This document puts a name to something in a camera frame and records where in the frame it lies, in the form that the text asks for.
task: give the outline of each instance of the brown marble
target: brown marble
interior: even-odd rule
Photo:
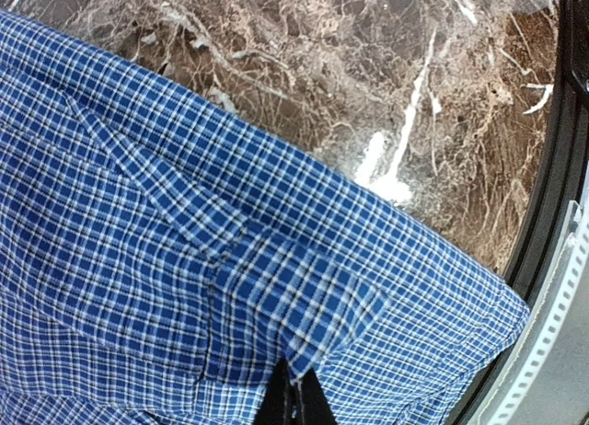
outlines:
[[[544,139],[554,0],[58,0],[57,14],[48,1],[17,9],[182,83],[505,267]]]

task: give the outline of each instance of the black object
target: black object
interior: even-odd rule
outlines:
[[[309,370],[296,385],[289,382],[288,364],[281,359],[268,382],[254,425],[336,425],[317,375]]]
[[[558,244],[569,201],[579,201],[587,169],[589,130],[589,0],[560,0],[556,80],[549,125],[524,224],[505,273],[530,305],[536,302]],[[489,393],[509,350],[482,370],[447,423],[463,425]]]

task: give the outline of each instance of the blue plaid shirt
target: blue plaid shirt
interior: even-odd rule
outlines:
[[[0,422],[441,423],[528,316],[404,212],[189,90],[0,12]]]

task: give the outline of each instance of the checkered fabric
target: checkered fabric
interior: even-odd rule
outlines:
[[[283,140],[0,12],[0,422],[249,424],[282,357],[340,424],[442,423],[524,303]]]

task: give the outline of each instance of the marble countertop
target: marble countertop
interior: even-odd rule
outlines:
[[[552,93],[556,0],[0,0],[169,77],[502,272]]]

